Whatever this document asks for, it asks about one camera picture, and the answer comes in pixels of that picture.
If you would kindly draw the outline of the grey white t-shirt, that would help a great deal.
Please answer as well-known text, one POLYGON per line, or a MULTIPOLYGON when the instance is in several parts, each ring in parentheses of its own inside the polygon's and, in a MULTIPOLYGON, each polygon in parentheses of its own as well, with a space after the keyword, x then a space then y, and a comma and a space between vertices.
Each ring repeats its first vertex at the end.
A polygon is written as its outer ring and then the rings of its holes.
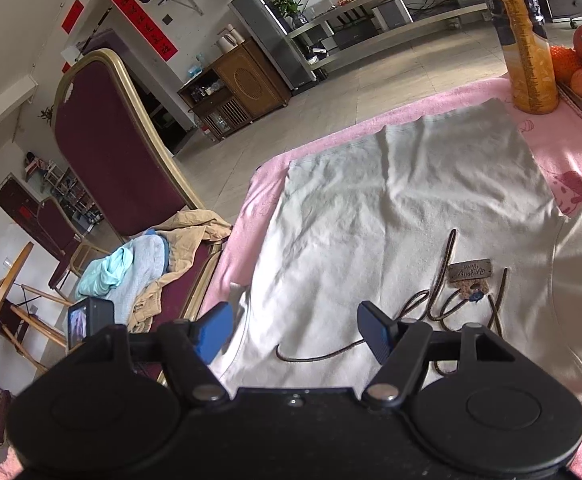
POLYGON ((489 100, 295 160, 241 320, 213 362, 227 389, 352 387, 378 364, 365 300, 436 328, 487 323, 582 399, 582 206, 558 208, 504 104, 489 100))

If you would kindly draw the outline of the light blue knit sweater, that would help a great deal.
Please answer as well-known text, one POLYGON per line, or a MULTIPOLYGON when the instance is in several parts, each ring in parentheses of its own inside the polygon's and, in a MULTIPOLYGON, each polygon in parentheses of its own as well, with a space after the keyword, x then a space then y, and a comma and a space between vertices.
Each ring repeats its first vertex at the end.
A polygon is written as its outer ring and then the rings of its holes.
POLYGON ((118 324, 126 324, 136 297, 149 281, 159 278, 167 269, 167 243, 155 231, 141 234, 126 244, 134 254, 134 261, 120 285, 103 297, 114 304, 114 318, 118 324))

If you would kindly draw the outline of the tan beige jacket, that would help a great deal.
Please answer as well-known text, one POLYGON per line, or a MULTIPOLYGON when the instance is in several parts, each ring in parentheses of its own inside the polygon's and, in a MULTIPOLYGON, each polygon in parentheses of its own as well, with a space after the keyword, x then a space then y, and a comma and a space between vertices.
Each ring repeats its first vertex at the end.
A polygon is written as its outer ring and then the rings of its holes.
POLYGON ((167 269, 159 278, 149 281, 134 300, 127 322, 131 333, 146 333, 151 328, 153 319, 162 312, 162 289, 192 268, 201 244, 222 242, 233 228, 214 211, 181 209, 154 229, 169 243, 167 269))

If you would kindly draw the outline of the turquoise garment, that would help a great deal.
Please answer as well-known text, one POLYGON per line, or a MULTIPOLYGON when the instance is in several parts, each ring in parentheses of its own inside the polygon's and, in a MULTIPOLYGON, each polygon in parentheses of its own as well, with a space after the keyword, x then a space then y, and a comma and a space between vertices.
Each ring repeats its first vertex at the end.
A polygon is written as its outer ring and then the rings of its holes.
POLYGON ((76 286, 76 296, 103 297, 122 283, 134 261, 127 246, 120 246, 106 257, 91 261, 76 286))

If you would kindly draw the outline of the maroon chair by table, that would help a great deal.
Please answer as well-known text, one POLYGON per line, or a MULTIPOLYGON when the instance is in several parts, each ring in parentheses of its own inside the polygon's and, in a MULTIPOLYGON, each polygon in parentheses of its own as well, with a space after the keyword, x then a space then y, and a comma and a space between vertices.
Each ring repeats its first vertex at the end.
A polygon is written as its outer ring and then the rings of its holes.
POLYGON ((73 273, 80 278, 91 261, 108 256, 110 252, 93 245, 82 236, 53 197, 47 197, 40 202, 37 220, 58 254, 56 258, 59 263, 48 286, 64 300, 69 300, 70 296, 62 289, 68 276, 73 273))

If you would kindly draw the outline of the maroon gold banquet chair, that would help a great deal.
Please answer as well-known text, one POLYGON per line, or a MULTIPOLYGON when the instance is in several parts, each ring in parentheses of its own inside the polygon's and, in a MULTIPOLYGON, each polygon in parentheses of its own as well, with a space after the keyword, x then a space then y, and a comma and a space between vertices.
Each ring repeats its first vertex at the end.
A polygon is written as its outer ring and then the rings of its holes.
MULTIPOLYGON (((167 153, 113 50, 88 53, 63 76, 52 130, 70 170, 120 237, 120 246, 155 231, 181 209, 206 209, 167 153)), ((192 268, 162 289, 162 312, 147 333, 197 319, 225 240, 203 242, 192 268)))

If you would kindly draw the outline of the shoe rack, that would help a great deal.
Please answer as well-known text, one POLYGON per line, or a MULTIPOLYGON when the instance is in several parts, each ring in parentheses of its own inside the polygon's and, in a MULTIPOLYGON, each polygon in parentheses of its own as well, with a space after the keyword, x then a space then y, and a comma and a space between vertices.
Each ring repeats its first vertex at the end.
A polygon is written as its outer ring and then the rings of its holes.
POLYGON ((62 169, 53 160, 27 152, 24 157, 25 181, 33 181, 42 197, 52 196, 82 234, 90 233, 103 214, 70 168, 62 169))

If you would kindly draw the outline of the round wooden table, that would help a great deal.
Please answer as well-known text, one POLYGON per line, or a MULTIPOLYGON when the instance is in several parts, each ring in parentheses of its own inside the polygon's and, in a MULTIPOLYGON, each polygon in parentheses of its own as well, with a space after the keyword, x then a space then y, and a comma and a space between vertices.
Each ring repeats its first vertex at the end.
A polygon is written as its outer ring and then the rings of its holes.
MULTIPOLYGON (((18 256, 15 258, 14 263, 6 272, 6 276, 0 281, 0 316, 4 308, 8 308, 22 323, 27 325, 32 330, 36 330, 42 336, 46 337, 48 340, 54 342, 62 349, 67 348, 66 337, 56 328, 44 322, 38 315, 31 315, 28 306, 33 300, 46 299, 54 304, 59 304, 63 309, 67 309, 72 305, 70 300, 66 299, 62 295, 58 296, 55 294, 50 294, 50 292, 43 292, 40 289, 26 285, 24 283, 18 282, 18 276, 23 270, 28 257, 34 249, 34 244, 32 242, 27 242, 23 249, 20 251, 18 256), (16 286, 21 289, 24 300, 20 304, 14 304, 8 299, 11 289, 16 286)), ((3 335, 6 336, 6 340, 10 341, 16 352, 32 364, 39 373, 44 373, 48 370, 48 367, 44 366, 40 361, 36 360, 30 352, 24 347, 23 341, 18 339, 12 330, 8 329, 8 326, 3 323, 0 318, 0 325, 3 330, 3 335)))

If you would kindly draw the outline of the wooden cabinet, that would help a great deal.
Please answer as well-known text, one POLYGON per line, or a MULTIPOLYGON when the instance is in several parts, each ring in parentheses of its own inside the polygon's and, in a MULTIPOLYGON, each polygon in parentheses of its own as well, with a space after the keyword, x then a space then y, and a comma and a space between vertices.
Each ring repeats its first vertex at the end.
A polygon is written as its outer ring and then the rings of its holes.
POLYGON ((212 141, 219 142, 288 105, 291 91, 249 38, 178 91, 212 141))

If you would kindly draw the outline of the silver tower speaker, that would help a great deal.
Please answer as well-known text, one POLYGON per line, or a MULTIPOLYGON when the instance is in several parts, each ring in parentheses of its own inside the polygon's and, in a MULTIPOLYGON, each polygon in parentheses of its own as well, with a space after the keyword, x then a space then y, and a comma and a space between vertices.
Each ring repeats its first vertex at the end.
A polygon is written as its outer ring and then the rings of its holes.
POLYGON ((317 84, 305 56, 288 38, 290 25, 271 0, 233 0, 229 6, 294 94, 317 84))

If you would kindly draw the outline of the orange fruit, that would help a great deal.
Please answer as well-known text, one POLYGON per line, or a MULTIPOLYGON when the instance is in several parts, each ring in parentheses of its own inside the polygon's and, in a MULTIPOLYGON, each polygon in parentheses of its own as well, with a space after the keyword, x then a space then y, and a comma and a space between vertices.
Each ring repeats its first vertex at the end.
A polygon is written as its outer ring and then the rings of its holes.
POLYGON ((582 58, 575 50, 564 46, 551 46, 550 56, 556 81, 568 86, 573 74, 582 68, 582 58))

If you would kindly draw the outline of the grey tv shelf unit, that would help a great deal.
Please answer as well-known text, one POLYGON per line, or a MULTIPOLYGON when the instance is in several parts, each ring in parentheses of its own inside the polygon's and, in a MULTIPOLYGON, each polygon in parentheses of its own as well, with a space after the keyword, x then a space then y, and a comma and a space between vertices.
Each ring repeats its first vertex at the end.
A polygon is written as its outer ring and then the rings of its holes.
POLYGON ((484 0, 329 0, 331 7, 285 35, 313 73, 334 72, 384 50, 488 17, 484 0))

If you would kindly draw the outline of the potted green plant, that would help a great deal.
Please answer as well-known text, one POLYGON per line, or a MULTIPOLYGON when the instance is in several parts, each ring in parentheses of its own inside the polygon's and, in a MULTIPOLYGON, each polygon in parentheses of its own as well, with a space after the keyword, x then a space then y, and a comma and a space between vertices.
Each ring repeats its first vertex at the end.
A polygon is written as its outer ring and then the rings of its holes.
POLYGON ((300 23, 300 0, 271 0, 271 2, 283 18, 289 18, 294 25, 300 23))

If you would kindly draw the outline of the orange juice bottle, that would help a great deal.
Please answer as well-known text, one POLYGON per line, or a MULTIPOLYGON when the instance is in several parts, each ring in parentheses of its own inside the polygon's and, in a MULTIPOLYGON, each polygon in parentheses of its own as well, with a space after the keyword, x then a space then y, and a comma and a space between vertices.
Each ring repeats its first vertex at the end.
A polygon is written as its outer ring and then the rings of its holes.
POLYGON ((559 94, 538 0, 485 0, 508 70, 512 102, 523 112, 556 110, 559 94))

